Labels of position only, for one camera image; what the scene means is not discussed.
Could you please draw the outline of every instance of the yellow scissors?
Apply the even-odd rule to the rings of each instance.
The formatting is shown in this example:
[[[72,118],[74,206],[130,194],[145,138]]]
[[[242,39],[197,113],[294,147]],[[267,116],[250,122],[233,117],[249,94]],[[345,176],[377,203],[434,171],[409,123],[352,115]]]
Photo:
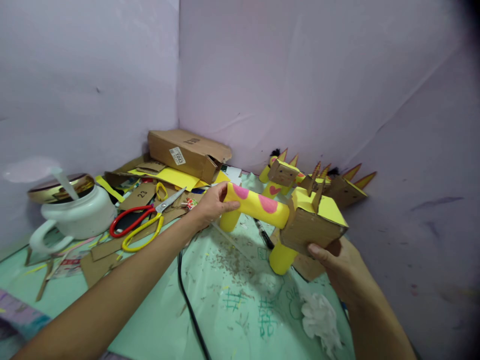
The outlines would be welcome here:
[[[157,235],[160,233],[160,230],[162,229],[162,225],[164,224],[164,216],[163,216],[163,212],[165,211],[166,208],[168,208],[170,205],[172,205],[174,203],[175,200],[177,200],[180,195],[183,194],[183,192],[186,190],[186,187],[184,187],[183,189],[177,191],[175,194],[173,194],[172,196],[168,197],[166,200],[164,200],[163,202],[160,203],[160,205],[158,205],[157,207],[154,207],[153,204],[151,205],[147,205],[147,206],[138,206],[138,207],[133,207],[131,209],[128,209],[124,212],[122,212],[120,215],[118,215],[115,220],[113,220],[113,222],[111,223],[110,225],[110,235],[114,238],[121,238],[123,236],[125,236],[127,233],[130,232],[130,234],[128,234],[128,236],[125,238],[125,240],[123,240],[123,242],[121,243],[121,248],[123,249],[123,251],[125,252],[128,252],[128,253],[136,253],[138,250],[144,248],[145,246],[147,246],[153,239],[155,239],[157,237]],[[129,227],[127,227],[125,230],[123,230],[122,232],[116,232],[115,231],[115,226],[117,225],[117,223],[119,222],[119,220],[121,218],[123,218],[125,215],[129,214],[129,213],[132,213],[132,212],[136,212],[136,211],[140,211],[140,210],[145,210],[145,212],[140,216],[139,219],[137,219],[132,225],[130,225]],[[147,216],[149,216],[151,213],[154,213],[156,212],[156,215],[155,217],[153,217],[152,219],[150,219],[149,221],[147,221],[146,223],[144,223],[143,225],[139,226],[138,228],[136,228],[135,230],[133,230],[138,224],[140,224]],[[143,229],[149,227],[150,225],[152,225],[153,223],[155,223],[156,221],[158,221],[158,225],[156,227],[156,230],[155,230],[155,233],[153,233],[153,236],[151,237],[151,239],[143,244],[142,246],[138,246],[138,247],[129,247],[129,244],[130,244],[130,240],[136,235],[138,234],[139,232],[141,232]]]

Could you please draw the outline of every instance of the pink heart sticker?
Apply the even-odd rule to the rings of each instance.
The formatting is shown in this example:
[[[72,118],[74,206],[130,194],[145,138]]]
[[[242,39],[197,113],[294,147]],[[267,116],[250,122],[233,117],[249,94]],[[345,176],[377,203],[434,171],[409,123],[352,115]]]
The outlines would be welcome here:
[[[280,190],[282,190],[282,188],[281,187],[276,188],[275,186],[272,185],[268,190],[270,191],[271,195],[277,195],[280,192]]]

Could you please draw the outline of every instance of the purple wall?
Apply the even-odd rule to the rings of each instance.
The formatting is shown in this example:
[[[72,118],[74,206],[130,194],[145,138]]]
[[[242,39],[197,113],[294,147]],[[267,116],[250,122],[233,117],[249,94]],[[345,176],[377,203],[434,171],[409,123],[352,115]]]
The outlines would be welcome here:
[[[437,0],[182,0],[180,127],[257,174],[276,147],[304,171],[345,165],[458,45],[454,14]]]
[[[478,326],[479,57],[467,41],[352,159],[378,170],[344,213],[362,253],[425,359],[464,359]]]
[[[305,171],[323,155],[379,172],[345,213],[349,233],[425,359],[454,359],[478,306],[480,94],[454,3],[182,0],[180,12],[181,128],[257,174],[275,147]]]
[[[42,221],[26,192],[60,164],[92,175],[177,118],[178,0],[3,1],[0,260]]]

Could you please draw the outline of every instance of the kettle handle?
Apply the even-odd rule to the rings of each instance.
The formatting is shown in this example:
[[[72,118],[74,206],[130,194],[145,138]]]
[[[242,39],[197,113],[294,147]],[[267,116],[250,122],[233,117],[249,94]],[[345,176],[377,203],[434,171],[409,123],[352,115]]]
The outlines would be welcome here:
[[[40,254],[58,253],[64,247],[72,242],[73,236],[65,236],[58,244],[47,247],[44,243],[47,233],[57,225],[56,220],[47,220],[30,237],[30,247],[33,251]]]

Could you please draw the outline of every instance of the toy leg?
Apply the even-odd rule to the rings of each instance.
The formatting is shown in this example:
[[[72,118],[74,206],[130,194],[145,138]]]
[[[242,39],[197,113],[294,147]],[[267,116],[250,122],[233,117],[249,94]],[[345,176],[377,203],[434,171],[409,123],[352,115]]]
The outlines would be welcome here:
[[[260,176],[258,177],[258,179],[264,184],[269,182],[269,171],[270,171],[270,166],[265,166]]]
[[[275,274],[285,275],[299,253],[278,241],[271,251],[270,267]]]
[[[278,185],[273,181],[269,181],[265,187],[265,190],[263,190],[261,194],[266,198],[275,199],[275,197],[277,196],[277,194],[280,192],[281,189],[282,189],[282,185]]]
[[[220,217],[220,229],[226,233],[232,232],[239,221],[240,214],[241,212],[236,210],[224,213]]]
[[[292,182],[290,186],[282,186],[280,194],[287,196],[289,193],[290,189],[294,186],[294,183]]]

